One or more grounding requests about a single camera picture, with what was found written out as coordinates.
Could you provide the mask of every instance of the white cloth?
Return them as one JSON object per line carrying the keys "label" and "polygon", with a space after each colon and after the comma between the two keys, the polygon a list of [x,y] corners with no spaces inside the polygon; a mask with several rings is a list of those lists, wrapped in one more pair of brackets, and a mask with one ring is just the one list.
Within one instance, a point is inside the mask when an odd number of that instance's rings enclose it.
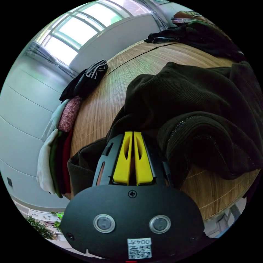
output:
{"label": "white cloth", "polygon": [[45,142],[51,132],[58,127],[63,110],[65,109],[69,101],[70,99],[66,99],[65,101],[63,101],[51,115],[51,119],[42,135],[42,142]]}
{"label": "white cloth", "polygon": [[52,180],[52,176],[50,173],[49,167],[49,156],[51,150],[51,144],[58,135],[58,129],[55,129],[47,140],[44,142],[43,146],[39,151],[38,156],[38,171],[36,174],[36,180],[39,183],[40,187],[51,194],[55,193],[55,188]]}

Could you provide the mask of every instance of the wood grain surface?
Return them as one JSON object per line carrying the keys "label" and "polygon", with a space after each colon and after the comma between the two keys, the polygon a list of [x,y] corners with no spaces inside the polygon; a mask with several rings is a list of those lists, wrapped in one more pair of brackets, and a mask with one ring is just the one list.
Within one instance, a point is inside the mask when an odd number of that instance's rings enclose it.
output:
{"label": "wood grain surface", "polygon": [[[123,50],[108,61],[109,68],[101,83],[81,105],[74,127],[71,156],[107,134],[124,105],[127,86],[136,76],[155,75],[168,61],[202,68],[225,67],[233,63],[181,43],[154,45],[141,41]],[[204,221],[208,221],[241,198],[258,173],[259,170],[253,171],[229,181],[193,166],[181,190],[196,202]]]}

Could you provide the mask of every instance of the black clothing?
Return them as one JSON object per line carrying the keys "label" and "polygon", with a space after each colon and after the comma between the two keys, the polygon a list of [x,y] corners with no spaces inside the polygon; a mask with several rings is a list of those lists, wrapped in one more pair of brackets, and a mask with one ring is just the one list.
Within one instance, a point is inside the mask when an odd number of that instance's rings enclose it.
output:
{"label": "black clothing", "polygon": [[68,162],[73,193],[90,187],[107,142],[125,131],[154,131],[176,188],[191,164],[235,179],[263,168],[263,94],[247,62],[200,68],[168,62],[139,75],[106,136]]}
{"label": "black clothing", "polygon": [[159,33],[150,34],[144,41],[154,44],[178,41],[213,56],[227,57],[235,62],[246,60],[239,48],[230,39],[207,23],[202,22],[170,27]]}
{"label": "black clothing", "polygon": [[99,85],[108,69],[107,61],[100,60],[88,69],[83,70],[63,90],[59,100],[65,101],[76,96],[86,99],[89,94]]}

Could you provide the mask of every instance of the green leaves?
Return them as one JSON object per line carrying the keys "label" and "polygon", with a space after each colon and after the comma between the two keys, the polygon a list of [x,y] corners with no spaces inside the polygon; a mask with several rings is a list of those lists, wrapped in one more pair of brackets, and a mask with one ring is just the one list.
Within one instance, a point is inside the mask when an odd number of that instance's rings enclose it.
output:
{"label": "green leaves", "polygon": [[32,216],[27,216],[26,221],[37,231],[39,234],[47,239],[53,239],[54,234],[46,228],[45,225],[34,219]]}

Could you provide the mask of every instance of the red cloth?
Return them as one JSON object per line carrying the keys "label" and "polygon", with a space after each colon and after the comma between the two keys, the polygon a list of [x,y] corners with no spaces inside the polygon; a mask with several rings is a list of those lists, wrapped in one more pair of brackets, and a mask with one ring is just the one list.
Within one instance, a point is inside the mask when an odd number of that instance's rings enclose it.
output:
{"label": "red cloth", "polygon": [[63,171],[63,179],[65,183],[66,193],[71,193],[70,178],[69,178],[67,163],[70,158],[72,136],[73,136],[73,129],[70,130],[68,137],[65,140],[63,147],[63,154],[62,154],[62,171]]}

